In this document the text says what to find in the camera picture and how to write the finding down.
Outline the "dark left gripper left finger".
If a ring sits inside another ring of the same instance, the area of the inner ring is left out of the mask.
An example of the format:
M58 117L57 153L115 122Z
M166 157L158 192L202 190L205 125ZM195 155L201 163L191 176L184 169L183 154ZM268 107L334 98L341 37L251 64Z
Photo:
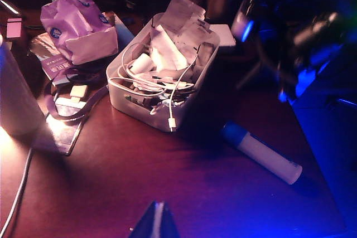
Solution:
M160 203L152 202L129 237L160 237Z

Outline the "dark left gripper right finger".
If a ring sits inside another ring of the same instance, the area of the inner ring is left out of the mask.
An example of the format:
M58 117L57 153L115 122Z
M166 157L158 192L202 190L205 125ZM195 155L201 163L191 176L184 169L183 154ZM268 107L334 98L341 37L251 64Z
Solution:
M173 215L167 203L155 207L155 237L180 237Z

